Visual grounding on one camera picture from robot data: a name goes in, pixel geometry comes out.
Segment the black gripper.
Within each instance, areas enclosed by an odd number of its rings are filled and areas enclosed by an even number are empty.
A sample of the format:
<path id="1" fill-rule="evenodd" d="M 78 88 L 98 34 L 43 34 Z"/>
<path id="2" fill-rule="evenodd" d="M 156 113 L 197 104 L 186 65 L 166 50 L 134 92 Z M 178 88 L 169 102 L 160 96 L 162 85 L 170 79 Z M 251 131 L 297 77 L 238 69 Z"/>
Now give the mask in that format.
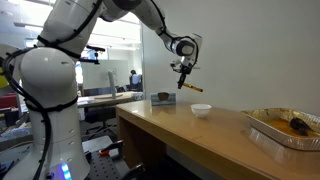
<path id="1" fill-rule="evenodd" d="M 181 73 L 180 78 L 177 82 L 178 89 L 181 89 L 186 80 L 185 74 L 190 74 L 193 68 L 193 63 L 190 61 L 172 61 L 170 67 L 174 72 Z"/>

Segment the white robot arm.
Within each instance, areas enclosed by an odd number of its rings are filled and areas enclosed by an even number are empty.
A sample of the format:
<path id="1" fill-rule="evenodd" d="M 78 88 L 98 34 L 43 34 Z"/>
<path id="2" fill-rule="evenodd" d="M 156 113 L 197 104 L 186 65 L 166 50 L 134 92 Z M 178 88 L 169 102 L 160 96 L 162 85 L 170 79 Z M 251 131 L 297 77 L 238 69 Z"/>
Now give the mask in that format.
<path id="1" fill-rule="evenodd" d="M 181 57 L 171 64 L 182 85 L 198 60 L 202 37 L 169 31 L 154 0 L 56 0 L 33 48 L 3 52 L 2 75 L 25 98 L 33 148 L 2 180 L 85 180 L 85 156 L 78 119 L 75 63 L 96 21 L 113 22 L 133 13 L 165 47 Z"/>

